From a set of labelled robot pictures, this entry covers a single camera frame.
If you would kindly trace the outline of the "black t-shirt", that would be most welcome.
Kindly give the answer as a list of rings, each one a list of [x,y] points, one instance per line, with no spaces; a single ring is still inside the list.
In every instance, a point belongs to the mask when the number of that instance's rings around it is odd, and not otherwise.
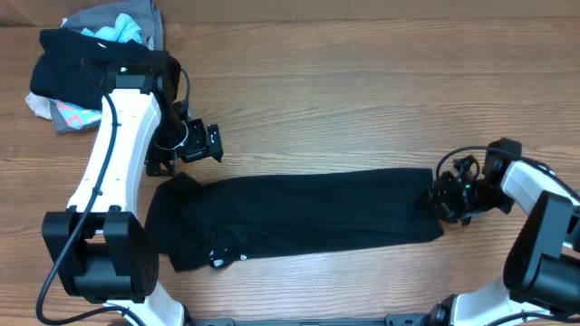
[[[428,168],[236,177],[202,185],[185,173],[160,184],[145,230],[173,269],[430,242],[442,236],[421,204]]]

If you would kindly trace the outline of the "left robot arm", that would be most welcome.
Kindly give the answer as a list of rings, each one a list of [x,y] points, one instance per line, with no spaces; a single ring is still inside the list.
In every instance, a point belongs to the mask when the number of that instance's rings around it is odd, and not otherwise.
[[[172,176],[177,160],[221,159],[218,126],[189,118],[177,98],[186,76],[166,52],[102,63],[96,80],[102,118],[82,181],[42,236],[59,280],[93,313],[117,312],[132,325],[190,325],[188,308],[160,284],[158,252],[137,217],[143,176]]]

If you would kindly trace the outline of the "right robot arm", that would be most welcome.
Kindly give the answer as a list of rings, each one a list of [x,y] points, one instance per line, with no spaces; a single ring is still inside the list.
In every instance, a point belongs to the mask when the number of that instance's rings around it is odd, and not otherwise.
[[[416,318],[416,325],[518,325],[529,321],[579,322],[579,194],[543,162],[527,158],[521,143],[502,138],[483,147],[479,162],[451,151],[451,171],[435,170],[430,209],[447,223],[519,206],[527,220],[496,281],[452,294]]]

